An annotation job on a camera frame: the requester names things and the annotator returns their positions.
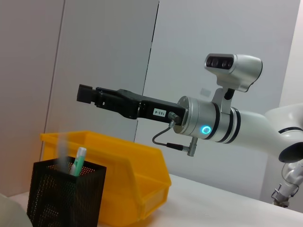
yellow storage bin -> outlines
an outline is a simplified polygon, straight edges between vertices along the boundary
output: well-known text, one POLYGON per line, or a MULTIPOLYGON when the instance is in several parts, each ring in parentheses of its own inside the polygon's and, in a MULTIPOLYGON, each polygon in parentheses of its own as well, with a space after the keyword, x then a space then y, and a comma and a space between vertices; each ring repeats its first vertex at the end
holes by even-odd
POLYGON ((91 131, 48 133, 41 134, 43 160, 57 158, 59 137, 69 156, 85 147, 85 160, 107 167, 99 222, 126 226, 165 203, 171 181, 161 150, 91 131))

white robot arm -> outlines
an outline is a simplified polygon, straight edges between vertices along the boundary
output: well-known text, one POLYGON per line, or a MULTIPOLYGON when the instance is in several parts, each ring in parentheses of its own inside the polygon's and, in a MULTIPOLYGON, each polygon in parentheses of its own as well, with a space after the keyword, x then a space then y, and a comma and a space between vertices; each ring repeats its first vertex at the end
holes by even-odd
MULTIPOLYGON (((303 104, 274 109, 265 115, 231 107, 234 91, 247 92, 261 75, 263 63, 259 58, 242 54, 209 54, 204 68, 217 76, 217 84, 222 87, 216 90, 211 102, 184 96, 175 104, 126 90, 100 87, 93 90, 85 85, 79 86, 77 101, 94 102, 99 108, 130 119, 141 117, 169 123, 169 127, 152 141, 186 151, 191 157, 197 140, 203 139, 264 151, 284 163, 303 159, 303 104), (175 133, 192 137, 190 146, 155 141, 171 128, 175 133)), ((290 185, 289 191, 293 192, 294 187, 290 185)))

black mesh pen holder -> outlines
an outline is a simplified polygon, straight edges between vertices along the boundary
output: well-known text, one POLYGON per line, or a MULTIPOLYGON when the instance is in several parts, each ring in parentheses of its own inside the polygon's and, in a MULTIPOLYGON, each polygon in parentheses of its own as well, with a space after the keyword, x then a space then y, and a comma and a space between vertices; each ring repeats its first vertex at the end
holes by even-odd
MULTIPOLYGON (((70 170, 75 158, 67 160, 70 170)), ((34 163, 27 206, 33 227, 96 227, 105 173, 86 161, 78 177, 57 171, 57 159, 34 163)))

pen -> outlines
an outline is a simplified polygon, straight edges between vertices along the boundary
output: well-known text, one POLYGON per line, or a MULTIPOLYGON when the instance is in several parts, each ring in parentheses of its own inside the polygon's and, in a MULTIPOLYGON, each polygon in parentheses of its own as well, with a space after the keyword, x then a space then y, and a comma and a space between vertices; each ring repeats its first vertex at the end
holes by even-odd
POLYGON ((71 166, 71 175, 79 176, 83 167, 84 159, 86 156, 86 148, 79 147, 77 157, 74 164, 71 166))

table surface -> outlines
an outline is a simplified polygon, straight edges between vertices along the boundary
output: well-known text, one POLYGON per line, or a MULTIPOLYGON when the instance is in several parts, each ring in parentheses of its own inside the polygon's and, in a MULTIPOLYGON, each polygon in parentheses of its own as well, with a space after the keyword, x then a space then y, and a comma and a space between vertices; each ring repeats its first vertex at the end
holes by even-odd
MULTIPOLYGON (((301 227, 303 214, 170 175, 166 204, 129 227, 301 227)), ((26 210, 28 193, 12 196, 26 210)))

